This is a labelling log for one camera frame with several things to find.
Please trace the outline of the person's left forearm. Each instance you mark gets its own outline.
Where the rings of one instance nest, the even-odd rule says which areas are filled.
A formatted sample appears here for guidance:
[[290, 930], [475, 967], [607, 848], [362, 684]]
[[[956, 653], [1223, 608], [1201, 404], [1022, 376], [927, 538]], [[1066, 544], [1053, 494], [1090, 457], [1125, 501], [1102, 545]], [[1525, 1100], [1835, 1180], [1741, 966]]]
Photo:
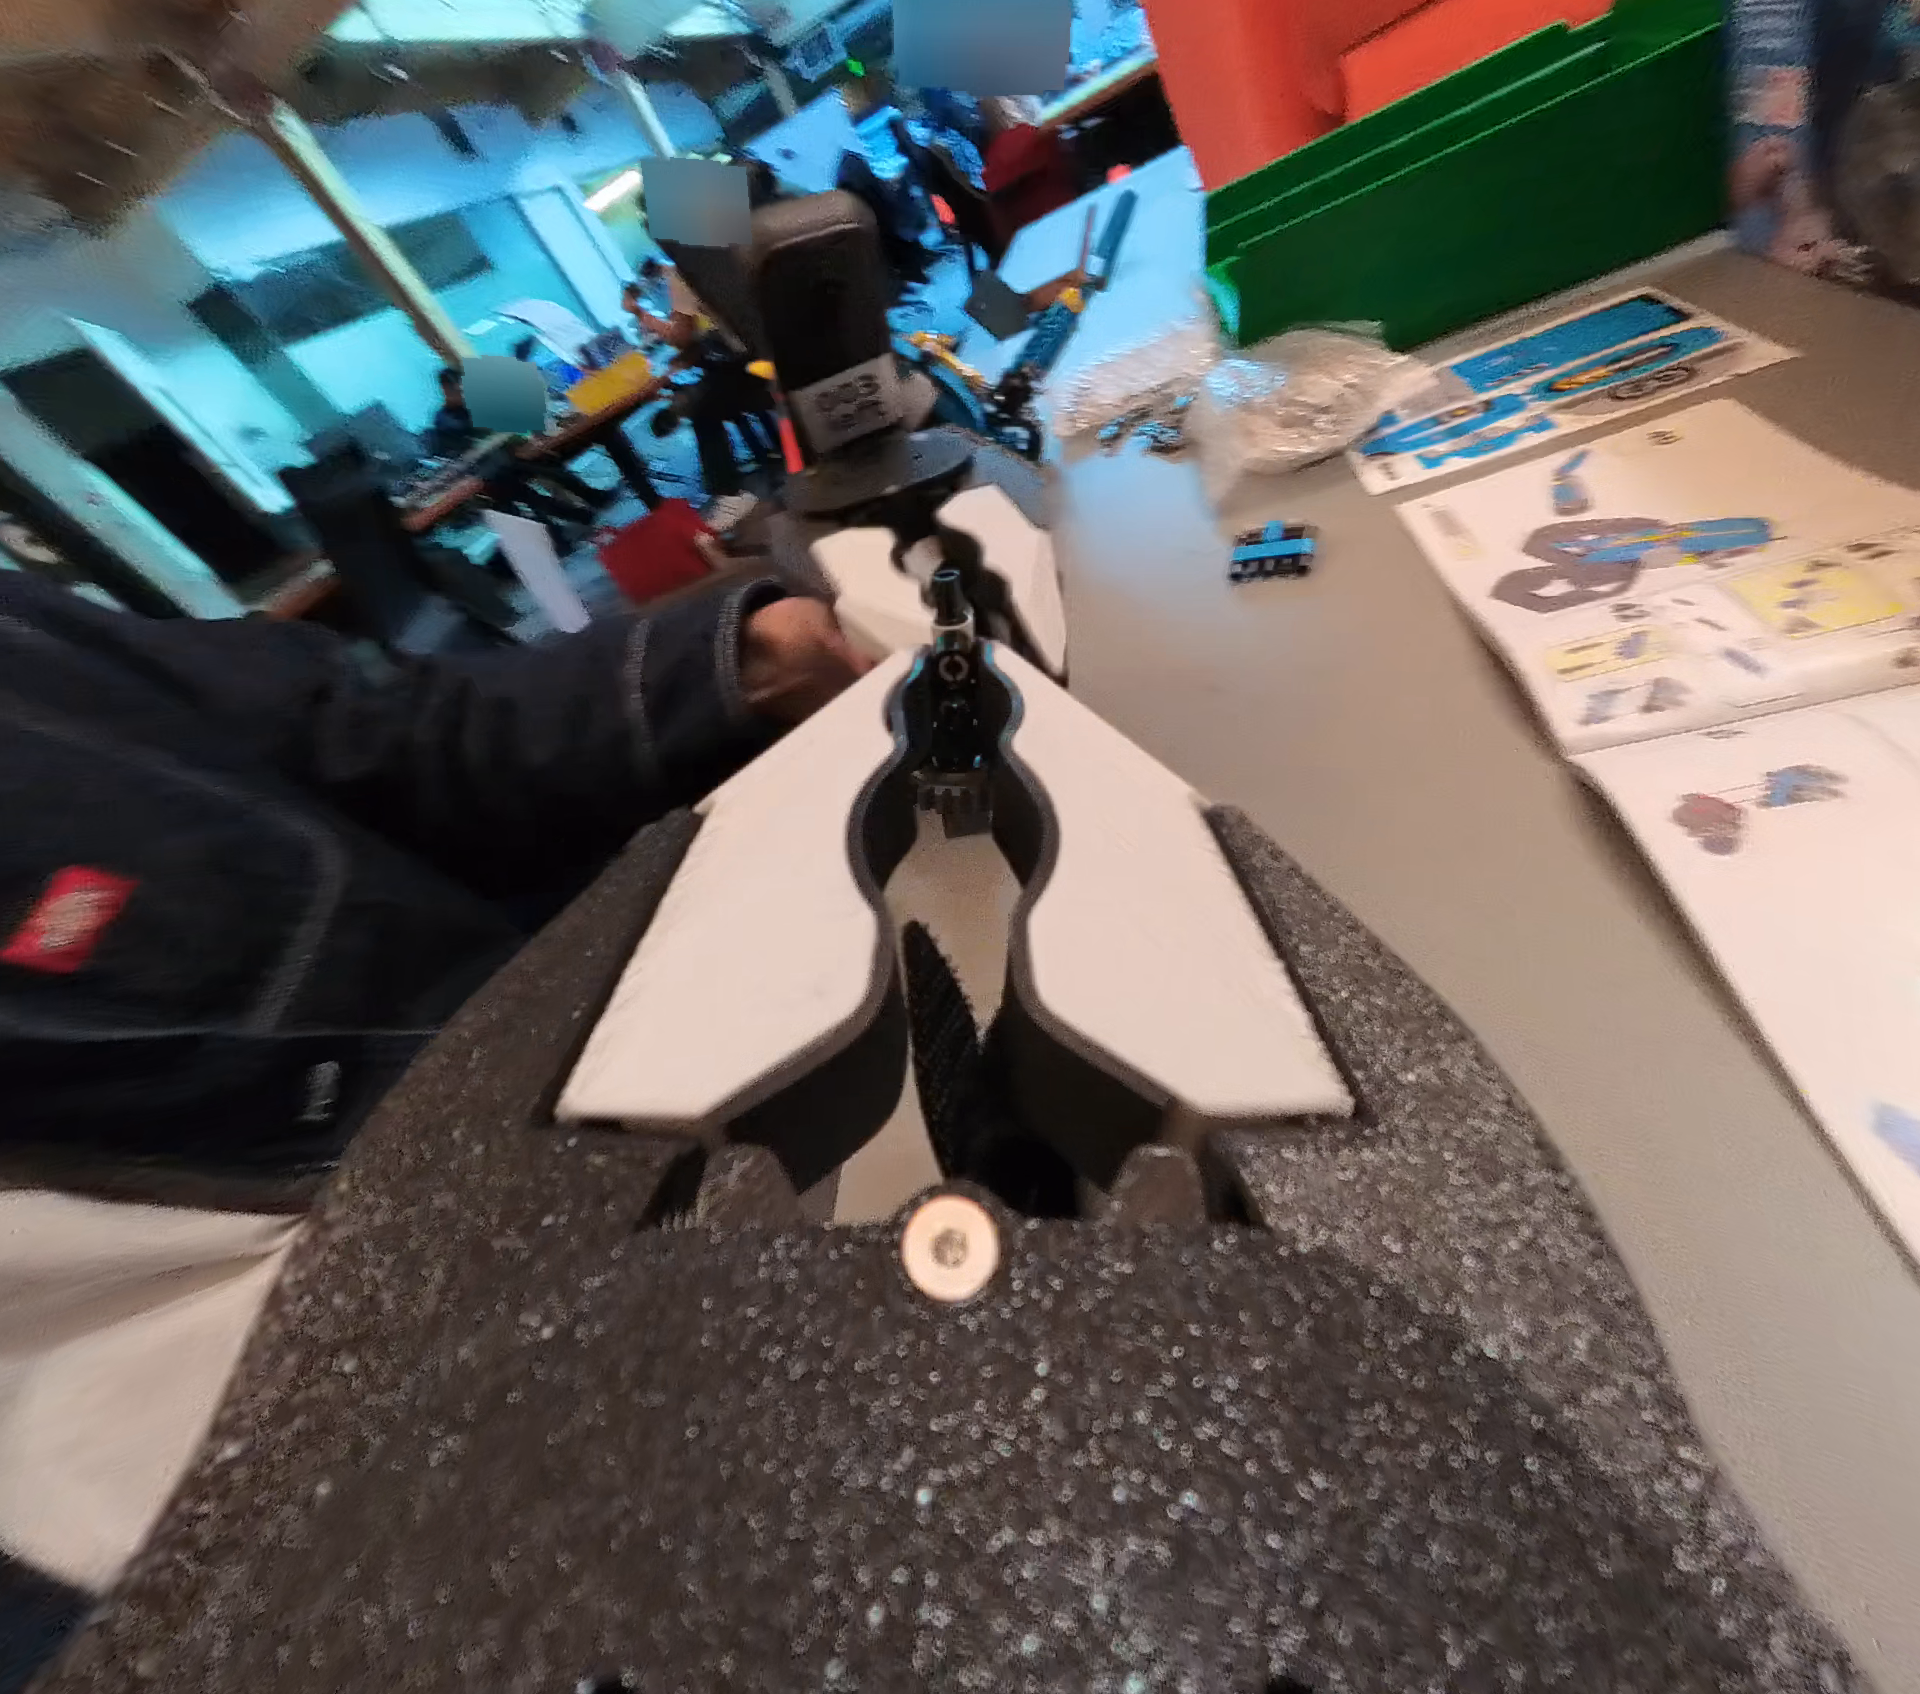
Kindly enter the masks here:
[[328, 808], [475, 890], [599, 870], [791, 727], [739, 677], [755, 580], [475, 653], [381, 653], [288, 621], [283, 766]]

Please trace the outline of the person's white shirt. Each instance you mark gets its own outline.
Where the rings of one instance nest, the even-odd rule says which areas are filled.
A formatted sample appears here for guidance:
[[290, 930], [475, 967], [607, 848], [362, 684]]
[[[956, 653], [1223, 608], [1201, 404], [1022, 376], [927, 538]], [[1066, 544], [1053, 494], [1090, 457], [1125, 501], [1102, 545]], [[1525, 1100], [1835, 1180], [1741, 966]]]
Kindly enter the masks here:
[[301, 1215], [2, 1194], [2, 1537], [105, 1591], [203, 1445]]

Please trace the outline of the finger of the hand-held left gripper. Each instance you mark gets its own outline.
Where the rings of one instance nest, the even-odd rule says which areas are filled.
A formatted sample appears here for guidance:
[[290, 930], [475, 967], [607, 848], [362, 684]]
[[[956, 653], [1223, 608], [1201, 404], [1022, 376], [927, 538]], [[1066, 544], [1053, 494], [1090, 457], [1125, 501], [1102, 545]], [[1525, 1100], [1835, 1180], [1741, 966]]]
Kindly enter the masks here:
[[892, 529], [831, 529], [808, 544], [808, 554], [828, 586], [845, 639], [867, 660], [878, 663], [898, 653], [915, 655], [932, 644], [929, 577], [904, 563]]
[[980, 484], [936, 510], [934, 536], [942, 563], [962, 577], [977, 632], [1066, 677], [1066, 601], [1051, 531], [1001, 486]]

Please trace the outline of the white background table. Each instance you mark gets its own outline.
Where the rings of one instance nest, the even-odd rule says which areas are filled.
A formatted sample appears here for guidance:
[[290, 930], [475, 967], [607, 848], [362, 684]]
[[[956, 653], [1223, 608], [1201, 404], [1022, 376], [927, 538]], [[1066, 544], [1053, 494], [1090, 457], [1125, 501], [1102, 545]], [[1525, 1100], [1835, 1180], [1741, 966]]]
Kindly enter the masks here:
[[1106, 277], [1088, 296], [1046, 386], [1066, 386], [1202, 305], [1206, 187], [1186, 146], [1027, 225], [1001, 265], [1018, 292], [1086, 264]]

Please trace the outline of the cluttered wooden work table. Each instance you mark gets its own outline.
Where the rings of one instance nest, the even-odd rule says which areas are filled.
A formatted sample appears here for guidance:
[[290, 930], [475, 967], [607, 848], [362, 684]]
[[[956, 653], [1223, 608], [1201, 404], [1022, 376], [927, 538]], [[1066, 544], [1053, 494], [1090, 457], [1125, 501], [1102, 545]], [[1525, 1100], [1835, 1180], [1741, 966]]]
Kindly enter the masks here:
[[612, 462], [618, 482], [646, 510], [660, 506], [655, 474], [629, 435], [629, 423], [660, 397], [663, 373], [645, 353], [629, 353], [585, 373], [562, 396], [559, 426], [476, 446], [458, 465], [428, 480], [425, 491], [396, 504], [409, 534], [425, 536], [455, 514], [520, 484], [562, 484], [586, 454]]

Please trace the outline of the red floor object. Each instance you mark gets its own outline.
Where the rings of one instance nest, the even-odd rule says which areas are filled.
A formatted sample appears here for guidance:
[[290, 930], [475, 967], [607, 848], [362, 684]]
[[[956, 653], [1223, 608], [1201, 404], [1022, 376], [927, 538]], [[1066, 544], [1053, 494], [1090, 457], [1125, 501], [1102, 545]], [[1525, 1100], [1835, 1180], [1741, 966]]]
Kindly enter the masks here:
[[728, 550], [698, 507], [666, 497], [638, 518], [602, 525], [593, 552], [614, 592], [648, 606], [692, 587], [728, 566]]

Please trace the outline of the grey desk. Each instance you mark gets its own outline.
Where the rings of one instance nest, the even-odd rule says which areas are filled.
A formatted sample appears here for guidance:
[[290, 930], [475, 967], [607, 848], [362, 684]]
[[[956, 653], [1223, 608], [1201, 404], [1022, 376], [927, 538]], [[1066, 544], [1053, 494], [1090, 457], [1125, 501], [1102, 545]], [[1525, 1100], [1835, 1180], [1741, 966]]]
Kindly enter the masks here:
[[[1189, 459], [1059, 457], [1070, 680], [1233, 803], [1501, 1061], [1693, 1416], [1879, 1689], [1916, 1689], [1916, 1270], [1611, 809], [1342, 462], [1214, 514]], [[1230, 583], [1239, 531], [1319, 531]]]

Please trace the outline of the robot kit box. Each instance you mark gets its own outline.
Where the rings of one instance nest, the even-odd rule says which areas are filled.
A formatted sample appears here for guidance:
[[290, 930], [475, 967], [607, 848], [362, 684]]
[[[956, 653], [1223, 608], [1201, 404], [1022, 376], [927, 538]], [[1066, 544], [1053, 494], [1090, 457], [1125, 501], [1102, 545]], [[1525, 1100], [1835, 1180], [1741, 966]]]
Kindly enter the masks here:
[[1737, 241], [1914, 307], [1918, 0], [1729, 2]]

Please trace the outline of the blue sticker sheet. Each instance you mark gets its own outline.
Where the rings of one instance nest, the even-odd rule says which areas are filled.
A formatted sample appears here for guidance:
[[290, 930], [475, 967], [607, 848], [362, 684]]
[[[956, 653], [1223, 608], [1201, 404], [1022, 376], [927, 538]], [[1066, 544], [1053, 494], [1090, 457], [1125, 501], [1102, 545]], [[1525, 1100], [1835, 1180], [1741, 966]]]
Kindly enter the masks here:
[[1627, 289], [1444, 362], [1452, 396], [1436, 409], [1382, 411], [1346, 462], [1365, 491], [1404, 491], [1798, 357], [1668, 289]]

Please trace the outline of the green plastic bin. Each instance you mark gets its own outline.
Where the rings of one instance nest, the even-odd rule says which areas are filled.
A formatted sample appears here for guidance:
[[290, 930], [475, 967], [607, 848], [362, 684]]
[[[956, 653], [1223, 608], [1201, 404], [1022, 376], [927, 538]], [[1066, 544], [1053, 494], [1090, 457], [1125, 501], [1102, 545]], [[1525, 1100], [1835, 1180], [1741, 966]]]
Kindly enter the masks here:
[[1614, 0], [1210, 191], [1239, 346], [1362, 324], [1409, 352], [1722, 228], [1726, 0]]

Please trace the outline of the person's denim jacket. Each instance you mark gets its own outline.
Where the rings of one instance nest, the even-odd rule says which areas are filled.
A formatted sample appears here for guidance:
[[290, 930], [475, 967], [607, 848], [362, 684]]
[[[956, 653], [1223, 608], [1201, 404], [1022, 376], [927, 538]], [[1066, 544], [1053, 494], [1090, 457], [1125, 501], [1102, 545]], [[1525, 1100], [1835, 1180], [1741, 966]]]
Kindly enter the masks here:
[[660, 820], [585, 876], [470, 888], [287, 769], [303, 674], [284, 626], [147, 618], [5, 575], [6, 1155], [325, 1168]]

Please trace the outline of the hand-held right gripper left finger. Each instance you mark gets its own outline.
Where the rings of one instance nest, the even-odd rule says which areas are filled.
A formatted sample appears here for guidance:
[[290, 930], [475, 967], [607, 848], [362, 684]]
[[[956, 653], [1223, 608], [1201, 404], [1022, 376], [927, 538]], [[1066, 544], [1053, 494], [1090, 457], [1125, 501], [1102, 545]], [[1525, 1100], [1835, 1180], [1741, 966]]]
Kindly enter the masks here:
[[701, 803], [556, 1122], [761, 1147], [797, 1187], [885, 1127], [908, 1054], [887, 890], [918, 838], [918, 663], [889, 655]]

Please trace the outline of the instruction booklet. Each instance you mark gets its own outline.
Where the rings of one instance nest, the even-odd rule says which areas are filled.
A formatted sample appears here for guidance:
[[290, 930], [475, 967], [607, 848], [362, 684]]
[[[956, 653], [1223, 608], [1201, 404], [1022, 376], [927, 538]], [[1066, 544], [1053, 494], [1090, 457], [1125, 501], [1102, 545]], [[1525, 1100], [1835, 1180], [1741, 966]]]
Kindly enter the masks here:
[[1916, 491], [1722, 397], [1398, 516], [1916, 1258]]

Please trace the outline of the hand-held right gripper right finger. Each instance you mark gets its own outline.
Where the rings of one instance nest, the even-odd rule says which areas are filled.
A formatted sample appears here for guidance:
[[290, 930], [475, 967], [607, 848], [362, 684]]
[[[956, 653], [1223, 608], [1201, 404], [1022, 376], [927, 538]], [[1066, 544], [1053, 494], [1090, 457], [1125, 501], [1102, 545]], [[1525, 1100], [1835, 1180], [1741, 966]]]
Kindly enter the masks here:
[[1059, 1152], [1349, 1120], [1213, 803], [1018, 652], [991, 644], [982, 685], [991, 834], [1018, 883], [993, 1046], [1021, 1120]]

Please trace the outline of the grey gear brick assembly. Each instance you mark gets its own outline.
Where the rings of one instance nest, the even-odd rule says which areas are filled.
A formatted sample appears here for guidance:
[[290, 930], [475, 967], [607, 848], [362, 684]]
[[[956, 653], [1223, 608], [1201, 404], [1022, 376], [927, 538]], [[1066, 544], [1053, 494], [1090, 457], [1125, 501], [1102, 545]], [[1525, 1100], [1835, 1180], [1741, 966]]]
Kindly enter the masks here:
[[945, 838], [987, 836], [999, 778], [999, 696], [965, 577], [952, 563], [929, 590], [930, 639], [907, 688], [908, 780]]

